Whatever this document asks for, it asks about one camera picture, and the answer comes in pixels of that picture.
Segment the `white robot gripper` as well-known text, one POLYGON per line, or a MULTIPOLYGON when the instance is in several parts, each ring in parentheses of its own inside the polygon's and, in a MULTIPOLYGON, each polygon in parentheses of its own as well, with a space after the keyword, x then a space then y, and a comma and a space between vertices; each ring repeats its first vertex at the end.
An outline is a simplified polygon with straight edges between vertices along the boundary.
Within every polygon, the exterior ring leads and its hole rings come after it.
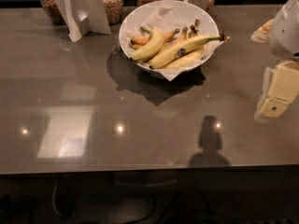
MULTIPOLYGON (((250 38, 269 43, 271 52, 285 60, 299 59, 299 0, 288 0, 273 20, 258 28, 250 38)), ((266 123, 279 118, 299 95, 299 62, 283 61, 263 73, 263 94, 254 119, 266 123)))

